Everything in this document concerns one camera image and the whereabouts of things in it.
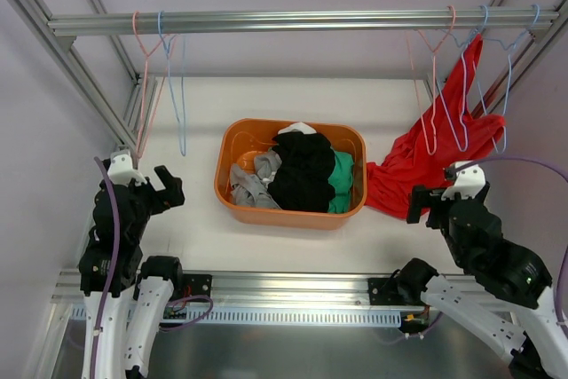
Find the white tank top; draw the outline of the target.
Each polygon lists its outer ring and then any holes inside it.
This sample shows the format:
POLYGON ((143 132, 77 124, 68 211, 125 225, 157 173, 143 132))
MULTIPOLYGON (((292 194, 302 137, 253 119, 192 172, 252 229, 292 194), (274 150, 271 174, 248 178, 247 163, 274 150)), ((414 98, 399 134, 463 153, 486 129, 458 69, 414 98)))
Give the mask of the white tank top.
POLYGON ((306 124, 305 122, 294 122, 289 126, 278 130, 277 134, 282 135, 291 132, 300 132, 304 135, 312 135, 317 133, 317 131, 312 126, 306 124))

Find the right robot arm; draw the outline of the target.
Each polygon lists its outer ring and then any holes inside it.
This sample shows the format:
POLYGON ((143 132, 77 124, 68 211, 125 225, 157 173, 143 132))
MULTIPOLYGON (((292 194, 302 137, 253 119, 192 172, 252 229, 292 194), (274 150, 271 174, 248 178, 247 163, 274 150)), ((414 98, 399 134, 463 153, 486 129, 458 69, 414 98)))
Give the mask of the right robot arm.
POLYGON ((426 226, 444 237, 456 265, 487 293, 508 304, 518 325, 489 312, 462 294, 434 267, 411 259, 396 277, 398 298, 423 302, 466 328, 508 365, 515 378, 565 378, 567 334, 555 306, 552 276, 530 249, 503 237, 501 219, 484 205, 487 189, 473 198, 416 186, 406 221, 429 210, 426 226))

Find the grey tank top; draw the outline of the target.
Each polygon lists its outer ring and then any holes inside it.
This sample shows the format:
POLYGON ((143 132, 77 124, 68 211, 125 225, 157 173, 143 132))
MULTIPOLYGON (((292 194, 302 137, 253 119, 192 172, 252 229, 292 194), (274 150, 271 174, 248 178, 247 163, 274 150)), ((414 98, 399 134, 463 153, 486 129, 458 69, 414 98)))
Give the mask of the grey tank top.
POLYGON ((269 194, 268 185, 276 178, 281 164, 280 156, 273 150, 255 156, 253 173, 234 163, 230 169, 232 202, 242 207, 280 209, 269 194))

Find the black tank top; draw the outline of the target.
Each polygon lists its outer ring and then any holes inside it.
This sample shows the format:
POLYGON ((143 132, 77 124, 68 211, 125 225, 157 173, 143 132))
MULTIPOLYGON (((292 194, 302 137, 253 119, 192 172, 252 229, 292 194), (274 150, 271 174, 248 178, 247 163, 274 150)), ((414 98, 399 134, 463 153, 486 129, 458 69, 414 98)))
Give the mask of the black tank top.
POLYGON ((281 165, 268 192, 284 210, 326 213, 335 197, 328 179, 335 167, 335 153, 321 133, 292 131, 272 138, 273 152, 281 165))

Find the green tank top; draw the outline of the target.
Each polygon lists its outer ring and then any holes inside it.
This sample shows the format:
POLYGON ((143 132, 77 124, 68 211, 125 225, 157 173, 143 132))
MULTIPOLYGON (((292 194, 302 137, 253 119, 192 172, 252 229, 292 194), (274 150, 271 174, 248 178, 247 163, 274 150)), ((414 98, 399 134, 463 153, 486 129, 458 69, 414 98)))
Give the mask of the green tank top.
POLYGON ((328 183, 334 188, 335 196, 329 202, 328 213, 347 213, 351 206, 354 161, 349 153, 334 151, 335 167, 328 183))

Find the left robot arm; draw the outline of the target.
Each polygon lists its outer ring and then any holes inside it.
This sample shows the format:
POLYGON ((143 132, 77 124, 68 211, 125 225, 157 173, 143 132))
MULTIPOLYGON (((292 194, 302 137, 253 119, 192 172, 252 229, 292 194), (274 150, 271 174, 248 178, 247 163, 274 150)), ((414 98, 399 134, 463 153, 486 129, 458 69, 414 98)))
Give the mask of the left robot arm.
POLYGON ((124 184, 103 176, 92 211, 94 225, 79 261, 87 311, 84 378, 146 378, 167 303, 185 288, 177 257, 144 257, 140 242, 149 219, 184 204, 180 178, 154 169, 149 181, 124 184))

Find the red tank top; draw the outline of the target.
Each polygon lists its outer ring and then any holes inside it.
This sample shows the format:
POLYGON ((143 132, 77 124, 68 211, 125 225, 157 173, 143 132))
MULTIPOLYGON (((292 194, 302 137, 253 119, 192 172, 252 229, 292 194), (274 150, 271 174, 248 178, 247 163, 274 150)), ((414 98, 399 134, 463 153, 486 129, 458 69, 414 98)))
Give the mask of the red tank top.
MULTIPOLYGON (((458 136, 462 128, 457 121, 458 98, 462 86, 462 66, 457 60, 441 88, 458 136)), ((407 131, 396 138, 383 162, 367 163, 367 198, 365 204, 383 214, 406 218, 408 198, 414 186, 429 188, 446 184, 444 169, 459 161, 485 158, 493 151, 491 138, 502 139, 505 118, 498 114, 474 117, 467 109, 464 121, 468 127, 469 148, 458 151, 450 131, 440 93, 435 103, 407 131)))

